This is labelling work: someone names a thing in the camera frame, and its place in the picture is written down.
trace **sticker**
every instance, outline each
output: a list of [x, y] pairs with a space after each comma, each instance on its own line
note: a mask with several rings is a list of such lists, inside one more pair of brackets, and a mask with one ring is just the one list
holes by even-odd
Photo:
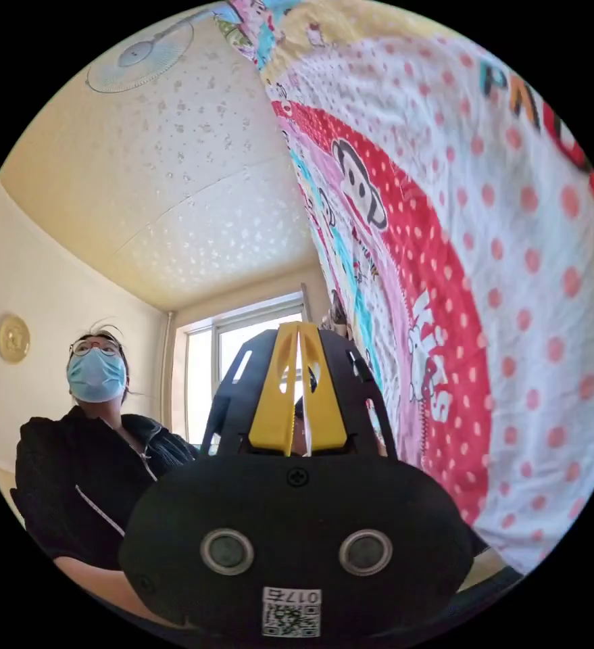
[[318, 638], [321, 635], [321, 619], [320, 590], [263, 589], [263, 635]]

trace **surgical mask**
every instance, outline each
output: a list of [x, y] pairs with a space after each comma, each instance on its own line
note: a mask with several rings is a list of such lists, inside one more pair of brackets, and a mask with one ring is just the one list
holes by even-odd
[[102, 404], [122, 395], [126, 389], [126, 366], [121, 356], [108, 356], [94, 347], [74, 356], [67, 368], [72, 395], [88, 404]]

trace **sensor eye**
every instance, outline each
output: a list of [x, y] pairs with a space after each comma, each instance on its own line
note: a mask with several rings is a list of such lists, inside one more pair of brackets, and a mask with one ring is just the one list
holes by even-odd
[[249, 539], [235, 529], [214, 529], [200, 545], [202, 561], [215, 573], [233, 577], [244, 573], [254, 561]]
[[383, 570], [393, 553], [389, 537], [375, 529], [361, 529], [349, 535], [339, 548], [339, 562], [356, 577], [369, 577]]

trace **bed sheet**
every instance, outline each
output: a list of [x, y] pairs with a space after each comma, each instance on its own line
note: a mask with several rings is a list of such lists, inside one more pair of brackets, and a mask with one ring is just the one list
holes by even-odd
[[594, 171], [513, 70], [361, 0], [235, 0], [399, 457], [515, 569], [594, 490]]

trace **eyeglasses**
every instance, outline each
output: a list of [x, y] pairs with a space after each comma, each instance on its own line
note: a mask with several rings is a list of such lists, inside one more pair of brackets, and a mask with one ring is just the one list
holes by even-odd
[[95, 337], [83, 340], [77, 340], [69, 346], [69, 355], [84, 356], [94, 347], [98, 348], [106, 356], [115, 356], [121, 354], [121, 345], [109, 340], [108, 338]]

